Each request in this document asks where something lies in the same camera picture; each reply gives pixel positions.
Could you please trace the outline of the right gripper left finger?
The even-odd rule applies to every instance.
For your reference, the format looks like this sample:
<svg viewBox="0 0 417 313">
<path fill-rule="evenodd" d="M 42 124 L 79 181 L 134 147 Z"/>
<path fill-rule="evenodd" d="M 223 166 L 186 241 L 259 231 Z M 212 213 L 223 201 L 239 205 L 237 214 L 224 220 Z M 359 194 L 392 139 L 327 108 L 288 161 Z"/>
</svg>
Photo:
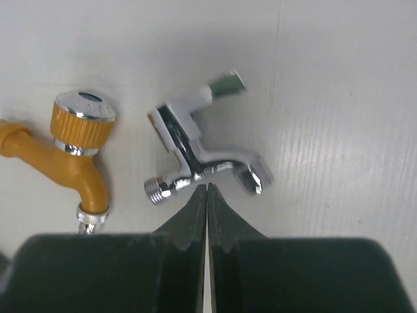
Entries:
<svg viewBox="0 0 417 313">
<path fill-rule="evenodd" d="M 207 188 L 151 233 L 42 234 L 1 277 L 2 312 L 201 312 Z"/>
</svg>

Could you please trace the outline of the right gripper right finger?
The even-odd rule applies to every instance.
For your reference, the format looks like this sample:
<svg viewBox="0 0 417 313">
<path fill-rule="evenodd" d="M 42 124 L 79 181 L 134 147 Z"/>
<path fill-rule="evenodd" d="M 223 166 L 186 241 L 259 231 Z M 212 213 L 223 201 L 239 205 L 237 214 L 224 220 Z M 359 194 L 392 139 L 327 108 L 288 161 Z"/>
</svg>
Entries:
<svg viewBox="0 0 417 313">
<path fill-rule="evenodd" d="M 388 253 L 355 237 L 271 238 L 207 189 L 213 312 L 413 312 Z"/>
</svg>

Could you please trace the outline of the chrome lever faucet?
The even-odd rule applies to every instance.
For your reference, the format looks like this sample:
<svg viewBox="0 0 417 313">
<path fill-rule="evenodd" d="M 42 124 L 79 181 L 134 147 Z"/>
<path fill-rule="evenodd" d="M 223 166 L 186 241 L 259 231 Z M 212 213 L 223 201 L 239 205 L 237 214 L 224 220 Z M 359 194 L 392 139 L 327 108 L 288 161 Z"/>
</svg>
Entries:
<svg viewBox="0 0 417 313">
<path fill-rule="evenodd" d="M 149 112 L 148 118 L 164 147 L 179 163 L 178 171 L 145 181 L 144 191 L 153 204 L 161 204 L 187 186 L 224 170 L 232 170 L 251 195 L 260 195 L 272 184 L 270 168 L 259 154 L 206 149 L 201 142 L 202 131 L 194 120 L 196 112 L 245 89 L 242 78 L 232 69 Z"/>
</svg>

